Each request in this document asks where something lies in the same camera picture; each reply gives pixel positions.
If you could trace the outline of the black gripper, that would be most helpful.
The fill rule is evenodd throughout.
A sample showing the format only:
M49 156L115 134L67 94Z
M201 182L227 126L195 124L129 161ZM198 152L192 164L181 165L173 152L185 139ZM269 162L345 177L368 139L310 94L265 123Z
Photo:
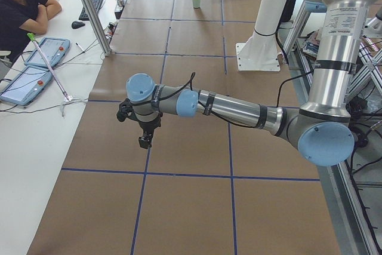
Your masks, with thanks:
M126 119L134 120L134 109L130 102L130 99L125 99L119 104L118 111L116 113L117 120L124 122ZM141 148L149 149L152 147L152 138L154 136L155 129L161 127L161 119L163 114L155 114L154 118L147 121L147 118L138 116L138 123L143 129L143 136L138 138L138 143Z

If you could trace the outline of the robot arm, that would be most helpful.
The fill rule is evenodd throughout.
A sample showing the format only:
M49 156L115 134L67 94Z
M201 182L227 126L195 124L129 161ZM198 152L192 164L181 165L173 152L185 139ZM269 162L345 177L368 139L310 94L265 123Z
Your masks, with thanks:
M138 122L143 130L138 142L150 148L154 131L166 113L193 117L214 115L233 125L262 129L282 138L301 156L318 166L347 160L355 140L349 129L346 94L356 69L368 8L376 0L306 0L306 8L322 11L325 20L307 102L300 107L265 106L268 74L278 70L275 36L287 0L262 0L252 36L236 46L238 70L246 76L244 90L253 102L193 88L157 84L145 73L131 76L127 98L117 119Z

